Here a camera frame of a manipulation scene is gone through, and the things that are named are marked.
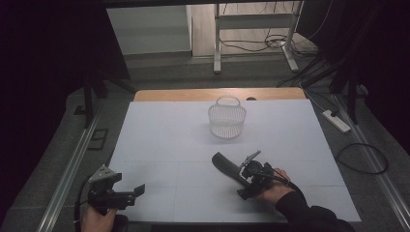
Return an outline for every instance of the white tabletop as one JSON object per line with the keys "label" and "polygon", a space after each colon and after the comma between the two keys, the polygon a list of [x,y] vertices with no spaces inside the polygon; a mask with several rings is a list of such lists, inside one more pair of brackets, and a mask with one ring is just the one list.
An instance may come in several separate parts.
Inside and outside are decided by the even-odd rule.
{"label": "white tabletop", "polygon": [[239,165],[261,150],[255,160],[285,169],[309,205],[360,220],[309,100],[243,101],[244,130],[232,140],[209,130],[214,103],[131,102],[109,167],[123,173],[116,191],[142,184],[146,191],[121,214],[147,222],[285,221],[267,204],[242,200],[241,186],[211,162],[221,152]]}

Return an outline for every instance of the black sleeve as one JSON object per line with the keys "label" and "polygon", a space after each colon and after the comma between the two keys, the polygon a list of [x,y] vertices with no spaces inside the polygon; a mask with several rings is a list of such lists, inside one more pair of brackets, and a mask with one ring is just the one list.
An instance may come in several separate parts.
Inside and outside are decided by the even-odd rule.
{"label": "black sleeve", "polygon": [[319,206],[309,207],[296,191],[284,195],[276,208],[287,218],[291,232],[354,231],[347,222],[337,219],[332,211]]}

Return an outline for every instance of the human hand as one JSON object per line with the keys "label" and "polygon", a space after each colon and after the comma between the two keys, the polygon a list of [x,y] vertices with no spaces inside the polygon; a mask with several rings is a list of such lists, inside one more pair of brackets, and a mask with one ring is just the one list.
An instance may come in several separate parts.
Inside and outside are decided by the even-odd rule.
{"label": "human hand", "polygon": [[81,223],[82,232],[111,232],[117,209],[109,209],[105,216],[88,205]]}
{"label": "human hand", "polygon": [[[287,176],[286,172],[284,170],[280,170],[279,168],[275,168],[274,176],[285,178],[288,181],[290,181],[290,178],[289,176]],[[271,188],[260,193],[255,198],[260,200],[266,200],[276,205],[284,195],[291,191],[294,191],[294,189],[288,187],[286,184],[282,182],[273,180]]]}

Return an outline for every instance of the power strip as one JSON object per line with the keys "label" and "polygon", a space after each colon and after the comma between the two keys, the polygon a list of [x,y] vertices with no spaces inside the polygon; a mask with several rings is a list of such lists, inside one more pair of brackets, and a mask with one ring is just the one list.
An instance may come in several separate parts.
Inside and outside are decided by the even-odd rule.
{"label": "power strip", "polygon": [[335,127],[337,127],[339,131],[341,131],[342,133],[348,133],[350,131],[350,127],[347,126],[347,124],[345,124],[343,121],[341,121],[341,119],[339,119],[337,116],[333,117],[331,114],[332,111],[330,110],[326,110],[322,113],[322,115],[325,116],[325,118],[329,120],[329,122],[331,122]]}

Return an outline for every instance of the white wire basket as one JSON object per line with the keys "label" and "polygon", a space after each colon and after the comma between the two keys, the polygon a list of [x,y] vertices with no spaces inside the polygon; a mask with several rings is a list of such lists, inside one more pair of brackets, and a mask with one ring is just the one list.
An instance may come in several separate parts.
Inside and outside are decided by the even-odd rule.
{"label": "white wire basket", "polygon": [[[222,99],[234,101],[220,102]],[[239,136],[244,127],[247,111],[241,107],[241,102],[235,96],[221,96],[208,109],[211,133],[219,138],[231,139]]]}

